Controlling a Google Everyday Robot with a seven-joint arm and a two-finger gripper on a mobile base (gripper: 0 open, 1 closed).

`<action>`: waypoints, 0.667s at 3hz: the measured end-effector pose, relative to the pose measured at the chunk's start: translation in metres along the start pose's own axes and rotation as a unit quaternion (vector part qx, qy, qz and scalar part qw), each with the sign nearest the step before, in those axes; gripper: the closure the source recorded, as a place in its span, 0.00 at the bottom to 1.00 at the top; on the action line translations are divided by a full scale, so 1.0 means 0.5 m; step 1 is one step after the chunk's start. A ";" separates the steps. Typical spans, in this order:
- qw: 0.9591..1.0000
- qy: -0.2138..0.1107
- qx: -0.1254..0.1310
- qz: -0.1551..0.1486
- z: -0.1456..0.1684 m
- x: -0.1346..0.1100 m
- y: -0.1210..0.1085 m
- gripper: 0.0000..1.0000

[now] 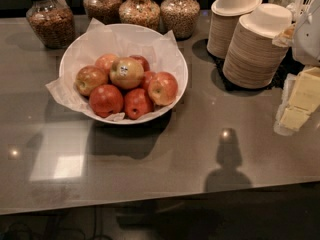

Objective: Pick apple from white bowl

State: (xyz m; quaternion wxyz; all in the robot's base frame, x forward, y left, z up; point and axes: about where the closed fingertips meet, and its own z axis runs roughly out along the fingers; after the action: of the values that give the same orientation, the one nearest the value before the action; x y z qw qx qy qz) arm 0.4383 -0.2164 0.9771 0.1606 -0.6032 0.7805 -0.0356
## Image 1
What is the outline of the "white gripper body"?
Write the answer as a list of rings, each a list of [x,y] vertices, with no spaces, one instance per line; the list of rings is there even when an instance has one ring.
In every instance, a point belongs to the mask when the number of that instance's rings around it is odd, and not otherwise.
[[[292,54],[304,65],[320,65],[320,0],[314,0],[297,21]]]

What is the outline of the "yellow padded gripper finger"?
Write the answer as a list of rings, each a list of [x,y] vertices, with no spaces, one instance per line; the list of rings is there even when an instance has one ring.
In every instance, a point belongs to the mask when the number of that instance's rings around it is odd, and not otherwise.
[[[279,33],[273,38],[272,44],[282,48],[291,47],[294,30],[295,30],[295,25],[294,24],[290,25],[289,27],[287,27],[285,30],[283,30],[281,33]]]
[[[320,106],[320,68],[306,66],[285,79],[282,103],[276,113],[274,131],[283,136],[298,132]]]

